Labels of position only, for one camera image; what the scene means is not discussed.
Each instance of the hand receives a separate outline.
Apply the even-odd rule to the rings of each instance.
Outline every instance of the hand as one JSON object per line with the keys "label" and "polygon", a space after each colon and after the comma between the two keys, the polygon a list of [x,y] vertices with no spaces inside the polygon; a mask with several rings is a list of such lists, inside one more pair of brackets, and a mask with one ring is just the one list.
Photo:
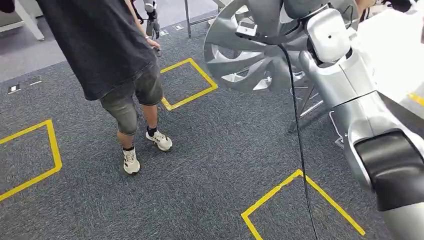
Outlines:
{"label": "hand", "polygon": [[159,43],[157,43],[156,41],[153,41],[152,39],[148,38],[147,39],[147,43],[152,46],[152,47],[156,47],[158,49],[161,48],[161,45],[159,45]]}

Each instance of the yellow tape square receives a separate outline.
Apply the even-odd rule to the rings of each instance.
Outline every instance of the yellow tape square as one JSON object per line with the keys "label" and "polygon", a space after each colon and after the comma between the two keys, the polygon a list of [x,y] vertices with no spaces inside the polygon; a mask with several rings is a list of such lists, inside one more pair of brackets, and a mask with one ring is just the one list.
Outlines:
{"label": "yellow tape square", "polygon": [[168,109],[169,111],[174,110],[174,109],[176,109],[176,108],[178,108],[178,107],[180,107],[180,106],[182,106],[182,105],[184,105],[184,104],[186,104],[190,101],[193,101],[193,100],[195,100],[195,99],[197,99],[197,98],[199,98],[199,97],[201,97],[201,96],[203,96],[203,95],[205,95],[205,94],[207,94],[207,93],[218,88],[218,85],[206,74],[205,71],[203,71],[201,69],[201,67],[192,58],[188,58],[188,59],[186,59],[184,61],[180,61],[180,62],[178,62],[178,63],[176,63],[172,66],[166,67],[166,68],[162,69],[160,71],[160,73],[161,74],[166,73],[168,71],[171,71],[171,70],[178,68],[181,65],[184,65],[184,64],[187,64],[187,63],[190,63],[193,66],[193,68],[196,69],[196,71],[198,71],[200,73],[200,75],[210,84],[210,87],[208,87],[205,90],[198,92],[198,93],[196,93],[192,96],[189,96],[186,99],[181,100],[181,101],[179,101],[175,104],[170,104],[168,102],[168,100],[165,97],[163,97],[162,103],[163,103],[163,105],[165,105],[166,109]]}
{"label": "yellow tape square", "polygon": [[[261,197],[255,204],[250,206],[246,211],[241,214],[244,222],[247,227],[251,231],[252,235],[256,240],[263,240],[258,230],[253,225],[252,221],[249,219],[249,215],[252,214],[257,208],[259,208],[262,204],[264,204],[268,199],[270,199],[274,194],[281,190],[282,187],[292,182],[297,177],[303,177],[304,173],[302,170],[297,169],[292,175],[286,178],[282,183],[278,186],[274,187],[271,191]],[[345,212],[340,205],[338,205],[322,188],[320,188],[312,179],[306,176],[306,182],[311,185],[321,196],[327,200],[329,204],[331,204],[357,231],[361,236],[365,235],[364,229],[359,226],[359,224],[347,213]]]}
{"label": "yellow tape square", "polygon": [[46,126],[47,128],[47,134],[48,134],[48,140],[50,142],[50,148],[51,148],[51,153],[53,156],[53,162],[54,162],[54,167],[24,183],[22,183],[19,186],[16,186],[12,189],[10,189],[9,191],[0,194],[0,202],[4,199],[7,199],[8,197],[28,188],[29,186],[38,183],[39,181],[47,178],[48,176],[58,172],[61,168],[62,168],[62,161],[61,161],[61,155],[59,154],[59,148],[58,148],[58,142],[56,141],[56,134],[55,134],[55,129],[53,128],[53,123],[52,120],[46,120],[43,121],[39,124],[36,124],[34,126],[28,127],[27,129],[24,129],[22,131],[19,131],[15,134],[12,134],[10,136],[7,136],[5,138],[0,139],[0,145],[9,142],[10,140],[13,140],[19,136],[22,136],[24,134],[27,134],[29,132],[32,132],[36,129],[39,129],[43,126]]}

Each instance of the black t-shirt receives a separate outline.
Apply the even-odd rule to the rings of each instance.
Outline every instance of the black t-shirt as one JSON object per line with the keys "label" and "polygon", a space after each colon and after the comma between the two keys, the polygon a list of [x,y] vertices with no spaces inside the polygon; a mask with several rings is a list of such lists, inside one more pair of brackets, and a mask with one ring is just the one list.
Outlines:
{"label": "black t-shirt", "polygon": [[124,0],[37,0],[87,100],[139,78],[155,54]]}

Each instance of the shoelace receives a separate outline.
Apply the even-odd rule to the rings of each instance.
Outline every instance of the shoelace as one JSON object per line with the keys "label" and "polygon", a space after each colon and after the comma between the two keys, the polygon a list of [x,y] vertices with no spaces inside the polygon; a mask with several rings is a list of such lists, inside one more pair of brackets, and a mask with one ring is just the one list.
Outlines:
{"label": "shoelace", "polygon": [[161,139],[166,139],[166,137],[165,137],[165,135],[163,135],[160,131],[156,131],[155,133],[154,133],[154,137],[157,139],[157,140],[161,140]]}
{"label": "shoelace", "polygon": [[131,164],[136,160],[134,157],[134,154],[128,153],[125,156],[126,156],[125,162],[127,162],[128,164]]}

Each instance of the black cover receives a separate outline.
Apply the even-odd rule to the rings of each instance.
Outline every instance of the black cover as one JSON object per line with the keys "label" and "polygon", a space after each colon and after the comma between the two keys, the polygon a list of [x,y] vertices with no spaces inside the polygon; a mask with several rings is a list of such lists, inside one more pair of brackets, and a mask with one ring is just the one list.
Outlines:
{"label": "black cover", "polygon": [[0,0],[0,11],[7,14],[13,13],[15,11],[15,1],[14,0]]}
{"label": "black cover", "polygon": [[403,132],[391,132],[355,145],[377,194],[378,210],[424,202],[424,161]]}
{"label": "black cover", "polygon": [[284,9],[291,19],[301,19],[328,3],[329,0],[285,0]]}

